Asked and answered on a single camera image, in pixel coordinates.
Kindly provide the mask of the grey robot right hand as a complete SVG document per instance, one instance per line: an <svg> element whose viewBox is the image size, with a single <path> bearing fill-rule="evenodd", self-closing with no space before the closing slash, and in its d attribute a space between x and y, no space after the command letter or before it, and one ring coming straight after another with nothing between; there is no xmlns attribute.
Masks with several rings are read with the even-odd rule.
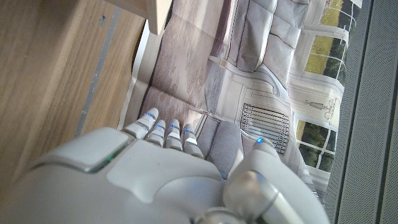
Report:
<svg viewBox="0 0 398 224"><path fill-rule="evenodd" d="M200 129L152 108L41 156L1 203L2 223L327 223L308 186L266 138Z"/></svg>

